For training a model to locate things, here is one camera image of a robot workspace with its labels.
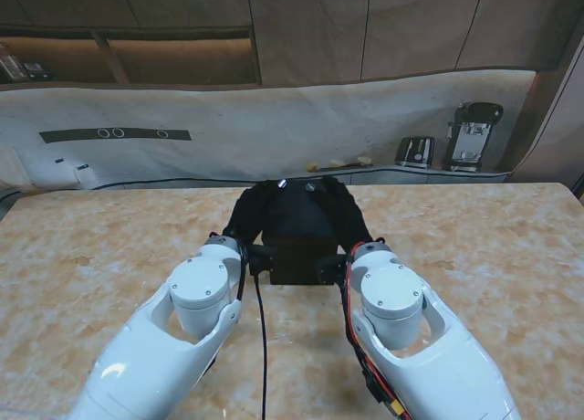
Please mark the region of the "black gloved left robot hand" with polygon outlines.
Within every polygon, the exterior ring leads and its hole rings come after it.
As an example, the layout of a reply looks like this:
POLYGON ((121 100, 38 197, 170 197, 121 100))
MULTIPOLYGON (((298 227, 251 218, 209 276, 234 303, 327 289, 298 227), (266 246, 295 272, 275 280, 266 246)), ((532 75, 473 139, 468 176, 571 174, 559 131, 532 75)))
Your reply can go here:
POLYGON ((278 180, 264 180, 245 189, 235 202, 222 235, 236 239, 242 246, 253 244, 282 193, 284 187, 278 180))

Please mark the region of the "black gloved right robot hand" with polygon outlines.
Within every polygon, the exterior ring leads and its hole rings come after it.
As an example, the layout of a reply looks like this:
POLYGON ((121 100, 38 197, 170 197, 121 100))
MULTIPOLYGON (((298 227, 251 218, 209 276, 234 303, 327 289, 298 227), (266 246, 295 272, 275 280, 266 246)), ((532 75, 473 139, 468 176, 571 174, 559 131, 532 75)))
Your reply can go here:
POLYGON ((306 191, 327 217, 346 254, 357 244, 373 241, 362 212, 344 183, 326 175, 316 183, 307 184, 306 191))

